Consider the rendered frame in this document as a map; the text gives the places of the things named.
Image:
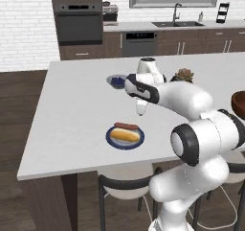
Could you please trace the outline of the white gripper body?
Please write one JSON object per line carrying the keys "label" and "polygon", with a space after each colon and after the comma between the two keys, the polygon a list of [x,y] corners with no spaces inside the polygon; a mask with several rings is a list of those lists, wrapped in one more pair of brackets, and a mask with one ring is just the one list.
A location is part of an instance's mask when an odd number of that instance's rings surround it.
{"label": "white gripper body", "polygon": [[137,98],[136,99],[136,112],[139,116],[145,114],[147,108],[147,101]]}

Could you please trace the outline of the brown sausage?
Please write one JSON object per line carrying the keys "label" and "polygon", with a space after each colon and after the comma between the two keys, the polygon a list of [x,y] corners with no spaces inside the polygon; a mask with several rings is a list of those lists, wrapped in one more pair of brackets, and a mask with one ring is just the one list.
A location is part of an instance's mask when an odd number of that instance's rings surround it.
{"label": "brown sausage", "polygon": [[137,125],[131,125],[131,124],[125,124],[125,123],[119,123],[119,122],[115,123],[114,126],[118,128],[128,129],[128,130],[138,129]]}

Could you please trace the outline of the yellow hot dog bun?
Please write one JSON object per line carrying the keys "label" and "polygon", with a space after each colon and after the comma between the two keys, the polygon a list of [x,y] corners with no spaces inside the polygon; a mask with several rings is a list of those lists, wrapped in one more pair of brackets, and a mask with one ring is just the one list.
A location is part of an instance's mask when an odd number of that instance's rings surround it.
{"label": "yellow hot dog bun", "polygon": [[110,132],[110,136],[127,142],[138,142],[140,140],[140,135],[137,132],[123,128],[114,128]]}

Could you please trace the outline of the brown wooden bowl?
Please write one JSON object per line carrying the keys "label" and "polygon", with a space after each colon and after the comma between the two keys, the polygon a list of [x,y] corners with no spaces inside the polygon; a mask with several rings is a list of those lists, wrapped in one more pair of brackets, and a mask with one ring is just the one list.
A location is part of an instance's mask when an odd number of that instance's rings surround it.
{"label": "brown wooden bowl", "polygon": [[232,95],[232,109],[234,113],[245,121],[245,91],[237,91]]}

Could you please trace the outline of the succulent in dark pot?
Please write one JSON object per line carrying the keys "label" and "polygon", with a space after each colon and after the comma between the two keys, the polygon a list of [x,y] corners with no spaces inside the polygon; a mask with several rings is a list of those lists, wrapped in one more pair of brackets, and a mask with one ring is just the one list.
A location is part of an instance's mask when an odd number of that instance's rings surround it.
{"label": "succulent in dark pot", "polygon": [[171,81],[187,81],[192,82],[193,73],[190,69],[183,68],[180,69],[171,79]]}

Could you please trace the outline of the dark grey dishwasher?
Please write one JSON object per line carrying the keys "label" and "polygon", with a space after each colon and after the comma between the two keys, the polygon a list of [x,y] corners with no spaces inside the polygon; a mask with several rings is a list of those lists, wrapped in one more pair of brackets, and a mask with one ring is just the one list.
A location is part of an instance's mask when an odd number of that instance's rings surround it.
{"label": "dark grey dishwasher", "polygon": [[122,35],[122,56],[150,57],[155,55],[157,35],[154,32],[128,32]]}

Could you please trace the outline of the brown lower cupboard run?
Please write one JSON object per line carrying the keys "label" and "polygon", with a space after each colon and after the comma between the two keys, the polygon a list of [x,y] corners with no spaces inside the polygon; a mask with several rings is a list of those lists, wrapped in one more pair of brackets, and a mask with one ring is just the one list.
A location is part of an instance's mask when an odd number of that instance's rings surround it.
{"label": "brown lower cupboard run", "polygon": [[[150,32],[157,35],[154,56],[245,52],[245,28]],[[60,46],[60,59],[123,58],[124,33],[104,32],[102,44],[99,45]]]}

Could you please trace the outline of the dark sink basin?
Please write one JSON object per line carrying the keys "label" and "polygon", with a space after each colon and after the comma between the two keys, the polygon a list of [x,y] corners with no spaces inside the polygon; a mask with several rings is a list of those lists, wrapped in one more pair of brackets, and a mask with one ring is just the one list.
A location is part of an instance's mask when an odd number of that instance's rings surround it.
{"label": "dark sink basin", "polygon": [[196,21],[179,21],[179,22],[151,22],[154,26],[158,28],[165,27],[203,27],[204,24],[201,24]]}

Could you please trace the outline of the silver coffee machine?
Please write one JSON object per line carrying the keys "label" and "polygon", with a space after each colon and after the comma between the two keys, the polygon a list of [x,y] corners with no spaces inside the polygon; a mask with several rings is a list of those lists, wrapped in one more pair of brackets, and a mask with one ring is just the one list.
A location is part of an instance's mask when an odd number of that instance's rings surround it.
{"label": "silver coffee machine", "polygon": [[117,5],[112,5],[109,1],[102,3],[102,21],[104,26],[118,25],[118,11]]}

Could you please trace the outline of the dark tap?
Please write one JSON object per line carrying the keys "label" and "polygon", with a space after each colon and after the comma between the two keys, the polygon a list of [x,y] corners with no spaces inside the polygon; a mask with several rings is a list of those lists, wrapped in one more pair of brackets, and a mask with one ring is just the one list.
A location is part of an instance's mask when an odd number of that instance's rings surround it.
{"label": "dark tap", "polygon": [[180,18],[180,16],[177,15],[177,8],[178,7],[182,7],[182,4],[176,3],[175,6],[174,6],[174,12],[173,12],[173,17],[172,17],[172,22],[173,23],[175,23],[175,21]]}

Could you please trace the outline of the grey built-in oven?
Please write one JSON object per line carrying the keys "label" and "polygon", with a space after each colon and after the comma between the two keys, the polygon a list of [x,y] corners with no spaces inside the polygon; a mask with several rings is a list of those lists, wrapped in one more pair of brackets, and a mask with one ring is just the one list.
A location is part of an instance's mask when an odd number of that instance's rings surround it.
{"label": "grey built-in oven", "polygon": [[60,46],[102,44],[101,0],[53,0]]}

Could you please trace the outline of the black and white rack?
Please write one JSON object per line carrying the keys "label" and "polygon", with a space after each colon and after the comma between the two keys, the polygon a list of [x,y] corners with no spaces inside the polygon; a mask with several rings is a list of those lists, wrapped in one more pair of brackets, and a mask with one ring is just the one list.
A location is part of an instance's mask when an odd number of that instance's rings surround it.
{"label": "black and white rack", "polygon": [[224,24],[226,22],[229,7],[230,7],[230,3],[221,3],[219,5],[219,9],[216,16],[216,22],[218,24]]}

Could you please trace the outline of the dark wood island base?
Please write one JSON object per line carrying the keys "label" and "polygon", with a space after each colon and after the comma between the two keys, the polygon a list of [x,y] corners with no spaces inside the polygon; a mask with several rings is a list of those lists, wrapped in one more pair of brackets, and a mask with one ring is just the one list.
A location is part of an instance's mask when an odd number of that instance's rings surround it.
{"label": "dark wood island base", "polygon": [[37,231],[78,231],[76,173],[19,182]]}

